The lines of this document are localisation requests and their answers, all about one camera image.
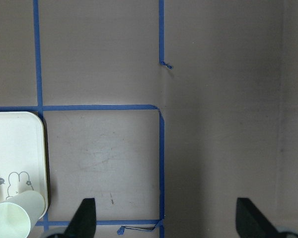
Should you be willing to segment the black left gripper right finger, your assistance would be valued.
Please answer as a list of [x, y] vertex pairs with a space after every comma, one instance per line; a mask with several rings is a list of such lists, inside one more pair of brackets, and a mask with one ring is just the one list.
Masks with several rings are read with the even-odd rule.
[[279, 232], [249, 198], [236, 201], [235, 228], [240, 238], [277, 238]]

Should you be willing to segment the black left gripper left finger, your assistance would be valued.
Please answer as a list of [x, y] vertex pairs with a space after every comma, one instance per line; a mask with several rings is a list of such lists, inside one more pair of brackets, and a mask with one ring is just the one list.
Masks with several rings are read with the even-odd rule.
[[66, 238], [93, 238], [96, 232], [96, 208], [94, 198], [82, 200], [64, 232]]

